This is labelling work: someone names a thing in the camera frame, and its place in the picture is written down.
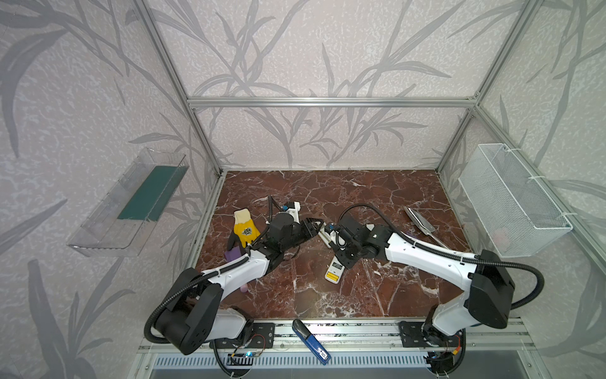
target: white wire mesh basket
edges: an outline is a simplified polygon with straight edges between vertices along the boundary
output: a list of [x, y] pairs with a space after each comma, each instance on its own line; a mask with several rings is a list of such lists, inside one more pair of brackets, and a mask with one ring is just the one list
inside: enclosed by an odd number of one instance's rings
[[502, 257], [528, 257], [572, 230], [568, 218], [505, 144], [480, 144], [459, 182]]

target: pink object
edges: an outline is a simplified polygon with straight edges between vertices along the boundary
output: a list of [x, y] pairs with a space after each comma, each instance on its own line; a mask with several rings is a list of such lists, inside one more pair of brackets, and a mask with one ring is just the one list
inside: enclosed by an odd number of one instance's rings
[[[234, 247], [232, 250], [226, 251], [224, 255], [225, 255], [225, 259], [228, 262], [235, 261], [238, 258], [240, 258], [242, 256], [242, 252], [240, 251], [239, 244], [238, 244], [238, 246]], [[240, 291], [243, 293], [248, 292], [248, 284], [241, 286]]]

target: trowel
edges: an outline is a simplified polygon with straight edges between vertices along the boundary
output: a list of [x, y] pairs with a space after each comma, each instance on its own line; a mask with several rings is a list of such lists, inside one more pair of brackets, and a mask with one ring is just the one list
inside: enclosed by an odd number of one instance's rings
[[448, 246], [446, 246], [442, 241], [440, 241], [436, 236], [434, 236], [432, 233], [436, 231], [436, 228], [431, 225], [429, 223], [429, 221], [427, 221], [425, 219], [425, 217], [421, 216], [421, 214], [417, 211], [415, 211], [414, 209], [410, 208], [410, 207], [404, 207], [404, 210], [406, 211], [406, 214], [408, 215], [408, 217], [410, 217], [411, 221], [416, 225], [417, 228], [419, 228], [421, 230], [421, 232], [423, 232], [423, 234], [428, 235], [430, 237], [433, 238], [434, 241], [437, 242], [438, 245], [449, 249]]

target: marble surface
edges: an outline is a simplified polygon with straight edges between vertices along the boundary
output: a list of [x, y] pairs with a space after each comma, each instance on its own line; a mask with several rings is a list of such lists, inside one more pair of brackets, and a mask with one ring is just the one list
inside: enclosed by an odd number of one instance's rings
[[[248, 207], [259, 229], [265, 227], [267, 195], [278, 204], [301, 202], [301, 218], [336, 221], [355, 203], [372, 203], [402, 230], [431, 241], [410, 221], [404, 206], [417, 209], [447, 246], [468, 250], [463, 232], [431, 170], [400, 171], [272, 171], [229, 172], [210, 230], [196, 265], [198, 270], [225, 263], [233, 212]], [[362, 224], [380, 223], [371, 210], [353, 209]], [[295, 249], [285, 254], [289, 259]], [[339, 284], [324, 279], [332, 250], [314, 238], [301, 246], [297, 257], [248, 284], [249, 291], [233, 292], [222, 307], [237, 306], [254, 318], [314, 317], [422, 317], [437, 303], [459, 295], [456, 286], [403, 264], [360, 260], [346, 270]]]

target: wallpaper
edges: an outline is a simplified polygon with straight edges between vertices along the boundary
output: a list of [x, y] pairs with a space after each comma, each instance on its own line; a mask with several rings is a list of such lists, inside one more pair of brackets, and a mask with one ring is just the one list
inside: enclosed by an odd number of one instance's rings
[[224, 167], [434, 169], [462, 108], [212, 108], [198, 120]]
[[[493, 250], [478, 215], [458, 178], [480, 143], [495, 143], [483, 123], [471, 122], [440, 173], [459, 222], [474, 252]], [[530, 264], [545, 277], [540, 296], [511, 312], [522, 317], [553, 379], [597, 379], [606, 371], [606, 277], [590, 263], [567, 234], [533, 257], [511, 261]], [[516, 283], [514, 301], [534, 288], [531, 275], [508, 270]]]
[[482, 104], [604, 243], [605, 6], [544, 2]]
[[473, 96], [523, 0], [149, 0], [188, 96]]
[[[216, 182], [129, 2], [0, 3], [0, 377], [125, 377]], [[66, 246], [143, 147], [186, 176], [136, 258]]]

